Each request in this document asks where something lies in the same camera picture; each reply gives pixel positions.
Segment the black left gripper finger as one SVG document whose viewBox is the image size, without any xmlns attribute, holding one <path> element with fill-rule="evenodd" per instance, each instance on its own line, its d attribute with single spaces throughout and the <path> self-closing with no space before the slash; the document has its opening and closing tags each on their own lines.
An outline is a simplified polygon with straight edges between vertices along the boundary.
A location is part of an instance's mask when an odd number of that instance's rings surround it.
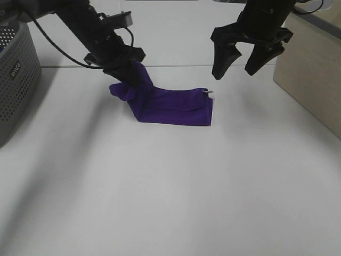
<svg viewBox="0 0 341 256">
<path fill-rule="evenodd" d="M 103 72 L 120 82 L 126 82 L 132 87 L 138 87 L 141 83 L 139 64 L 137 60 L 129 60 L 122 67 L 117 69 L 104 69 Z"/>
</svg>

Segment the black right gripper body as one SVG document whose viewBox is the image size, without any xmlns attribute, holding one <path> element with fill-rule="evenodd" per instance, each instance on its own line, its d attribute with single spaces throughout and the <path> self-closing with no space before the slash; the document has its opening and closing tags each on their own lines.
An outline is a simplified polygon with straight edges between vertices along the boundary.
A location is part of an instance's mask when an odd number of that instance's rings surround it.
<svg viewBox="0 0 341 256">
<path fill-rule="evenodd" d="M 237 42 L 272 46 L 289 42 L 293 33 L 282 25 L 294 7 L 294 1 L 246 1 L 235 23 L 216 27 L 211 35 L 215 44 L 235 45 Z"/>
</svg>

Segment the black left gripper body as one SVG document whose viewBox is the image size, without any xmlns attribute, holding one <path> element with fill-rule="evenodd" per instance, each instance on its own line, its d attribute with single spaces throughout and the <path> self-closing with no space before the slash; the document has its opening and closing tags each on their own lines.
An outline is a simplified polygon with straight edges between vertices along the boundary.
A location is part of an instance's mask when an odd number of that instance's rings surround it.
<svg viewBox="0 0 341 256">
<path fill-rule="evenodd" d="M 126 45 L 100 20 L 89 1 L 62 1 L 55 13 L 88 49 L 96 65 L 120 67 L 130 59 L 145 58 L 142 48 Z"/>
</svg>

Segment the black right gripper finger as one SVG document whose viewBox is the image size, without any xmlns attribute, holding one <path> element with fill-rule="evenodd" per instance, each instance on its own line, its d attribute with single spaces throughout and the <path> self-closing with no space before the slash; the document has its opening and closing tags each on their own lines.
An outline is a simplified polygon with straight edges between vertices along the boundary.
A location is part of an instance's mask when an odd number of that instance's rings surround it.
<svg viewBox="0 0 341 256">
<path fill-rule="evenodd" d="M 250 76 L 252 76 L 256 74 L 270 60 L 281 55 L 283 52 L 284 47 L 281 44 L 272 47 L 255 45 L 246 63 L 245 71 Z"/>
<path fill-rule="evenodd" d="M 212 75 L 215 79 L 221 79 L 227 69 L 237 60 L 242 54 L 235 45 L 217 44 L 214 43 L 214 62 Z"/>
</svg>

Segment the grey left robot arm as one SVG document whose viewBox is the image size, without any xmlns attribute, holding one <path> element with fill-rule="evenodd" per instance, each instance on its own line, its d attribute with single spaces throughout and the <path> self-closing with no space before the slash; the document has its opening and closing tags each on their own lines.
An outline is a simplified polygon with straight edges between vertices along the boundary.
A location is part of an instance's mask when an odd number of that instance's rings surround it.
<svg viewBox="0 0 341 256">
<path fill-rule="evenodd" d="M 38 19 L 57 15 L 88 50 L 83 62 L 77 61 L 47 35 Z M 72 62 L 88 69 L 101 70 L 133 87 L 141 83 L 138 65 L 145 53 L 133 43 L 125 44 L 116 29 L 131 32 L 131 12 L 107 15 L 97 12 L 89 1 L 1 1 L 1 24 L 18 20 L 33 22 L 46 40 Z"/>
</svg>

